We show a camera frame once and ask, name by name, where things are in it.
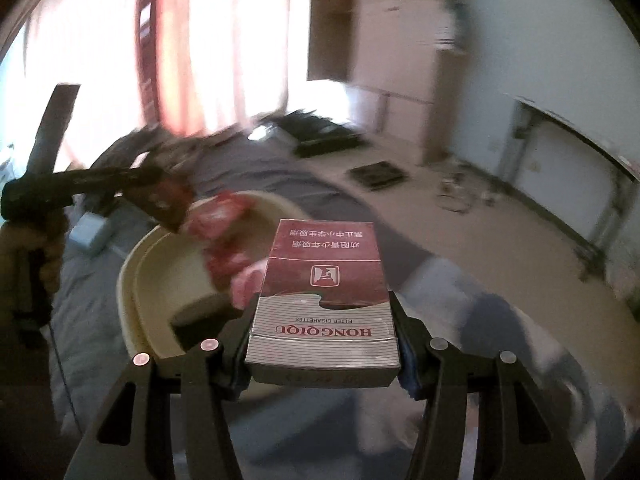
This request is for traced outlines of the black open suitcase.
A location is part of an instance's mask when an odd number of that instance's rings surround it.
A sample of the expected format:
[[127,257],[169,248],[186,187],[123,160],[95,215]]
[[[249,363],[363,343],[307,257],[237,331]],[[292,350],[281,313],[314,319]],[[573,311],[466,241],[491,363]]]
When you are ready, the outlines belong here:
[[360,148],[366,144],[363,136],[349,126],[303,110],[274,118],[272,122],[299,158]]

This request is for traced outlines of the black foam tray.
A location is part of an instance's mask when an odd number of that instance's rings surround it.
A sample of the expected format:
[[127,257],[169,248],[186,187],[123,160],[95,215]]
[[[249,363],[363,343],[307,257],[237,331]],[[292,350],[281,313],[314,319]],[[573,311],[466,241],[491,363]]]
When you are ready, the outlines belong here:
[[352,180],[370,191],[389,188],[407,180],[407,174],[404,170],[394,166],[391,162],[386,162],[386,160],[349,169],[347,174]]

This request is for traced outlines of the red curtain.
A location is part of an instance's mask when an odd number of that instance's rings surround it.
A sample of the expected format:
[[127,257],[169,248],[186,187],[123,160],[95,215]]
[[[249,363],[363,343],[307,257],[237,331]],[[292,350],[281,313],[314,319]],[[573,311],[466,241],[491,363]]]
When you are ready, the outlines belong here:
[[288,97],[291,0],[137,0],[142,113],[176,136],[248,126]]

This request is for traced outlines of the wooden wardrobe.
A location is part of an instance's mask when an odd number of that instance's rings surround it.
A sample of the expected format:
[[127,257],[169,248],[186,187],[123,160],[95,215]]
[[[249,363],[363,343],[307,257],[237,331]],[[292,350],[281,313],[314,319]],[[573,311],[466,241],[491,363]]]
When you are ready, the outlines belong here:
[[349,122],[408,162],[444,159],[466,0],[310,0],[307,78],[341,87]]

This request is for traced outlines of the grey bed sheet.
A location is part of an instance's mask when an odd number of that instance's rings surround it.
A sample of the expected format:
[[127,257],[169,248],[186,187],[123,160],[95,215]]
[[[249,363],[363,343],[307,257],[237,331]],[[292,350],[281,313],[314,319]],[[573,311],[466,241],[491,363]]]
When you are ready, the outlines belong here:
[[[221,191],[266,198],[284,207],[288,218],[371,222],[378,237],[384,272],[400,289],[431,252],[382,220],[366,203],[242,136],[206,148],[190,173],[198,198]],[[61,288],[53,301],[50,352],[51,393],[62,433],[76,437],[96,416],[108,388],[128,359],[120,328],[116,288],[120,269],[151,220],[128,204],[110,218],[113,234],[105,248],[90,255],[70,242],[64,252]]]

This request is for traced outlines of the cream plastic basin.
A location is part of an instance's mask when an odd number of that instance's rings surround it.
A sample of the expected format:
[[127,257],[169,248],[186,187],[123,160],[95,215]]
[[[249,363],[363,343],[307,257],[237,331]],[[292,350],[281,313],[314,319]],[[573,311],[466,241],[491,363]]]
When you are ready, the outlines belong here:
[[[309,218],[303,209],[280,195],[260,191],[244,194],[255,201],[254,211],[246,220],[254,233],[244,240],[244,248],[255,259],[268,256],[282,219]],[[162,226],[152,229],[134,246],[117,280],[120,328],[130,356],[181,356],[183,348],[170,320],[192,302],[217,294],[198,243]]]

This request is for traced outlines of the black folding table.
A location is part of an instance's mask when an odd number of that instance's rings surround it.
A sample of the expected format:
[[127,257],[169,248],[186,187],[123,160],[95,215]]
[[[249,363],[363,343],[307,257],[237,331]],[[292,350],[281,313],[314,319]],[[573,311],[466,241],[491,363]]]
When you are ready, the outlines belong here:
[[611,143],[514,96],[491,192],[524,200],[574,240],[585,282],[605,277],[608,253],[639,197],[639,169]]

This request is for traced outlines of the red white small box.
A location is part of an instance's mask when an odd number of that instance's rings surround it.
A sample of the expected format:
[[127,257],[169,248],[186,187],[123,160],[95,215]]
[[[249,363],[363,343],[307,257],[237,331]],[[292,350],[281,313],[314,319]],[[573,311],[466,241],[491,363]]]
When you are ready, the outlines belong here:
[[244,240],[254,231],[246,220],[254,211],[253,197],[221,192],[192,207],[180,232],[202,245],[205,270],[212,285],[228,292],[230,304],[244,310],[262,290],[267,259],[255,259],[244,248]]

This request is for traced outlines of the dark red cigarette box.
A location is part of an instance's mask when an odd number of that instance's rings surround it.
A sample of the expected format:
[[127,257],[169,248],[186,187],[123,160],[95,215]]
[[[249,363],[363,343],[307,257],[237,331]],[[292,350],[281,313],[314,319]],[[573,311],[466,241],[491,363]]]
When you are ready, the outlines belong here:
[[173,233],[179,232],[194,201],[190,185],[160,168],[132,170],[122,196]]

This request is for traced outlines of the Hongqiqu cigarette box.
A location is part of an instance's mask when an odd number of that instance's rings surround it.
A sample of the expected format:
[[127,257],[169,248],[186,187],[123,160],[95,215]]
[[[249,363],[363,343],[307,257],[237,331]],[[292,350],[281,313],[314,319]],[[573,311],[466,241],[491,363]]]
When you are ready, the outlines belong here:
[[400,357],[372,223],[280,221],[245,362],[256,382],[278,386],[394,381]]

